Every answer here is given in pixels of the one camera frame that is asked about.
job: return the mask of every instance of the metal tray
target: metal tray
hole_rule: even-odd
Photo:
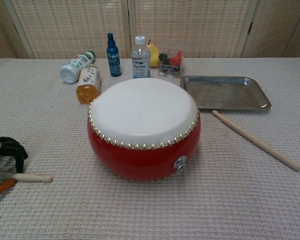
[[[200,109],[266,110],[271,103],[258,83],[243,76],[182,76],[180,86]]]

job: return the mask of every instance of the white tablecloth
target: white tablecloth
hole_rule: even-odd
[[[0,195],[0,240],[300,240],[300,172],[211,111],[200,114],[200,143],[184,174],[139,183],[109,172],[90,147],[77,85],[59,77],[66,62],[0,60],[0,136],[25,147],[25,172],[54,175]],[[110,76],[106,59],[96,65],[102,92],[132,78],[130,59],[121,60],[121,77]],[[183,74],[256,80],[270,110],[220,112],[300,163],[300,58],[186,59]],[[0,157],[0,171],[14,164]]]

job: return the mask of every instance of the red drum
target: red drum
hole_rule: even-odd
[[[201,122],[193,98],[156,78],[117,83],[88,107],[88,137],[113,173],[155,181],[183,171],[196,151]]]

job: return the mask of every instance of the yellow fruit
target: yellow fruit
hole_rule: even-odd
[[[159,49],[155,45],[150,44],[150,41],[146,47],[150,52],[150,67],[155,68],[160,64]]]

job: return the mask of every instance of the orange bottle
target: orange bottle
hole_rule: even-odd
[[[81,70],[76,96],[80,103],[89,104],[100,94],[100,72],[96,65],[90,64]]]

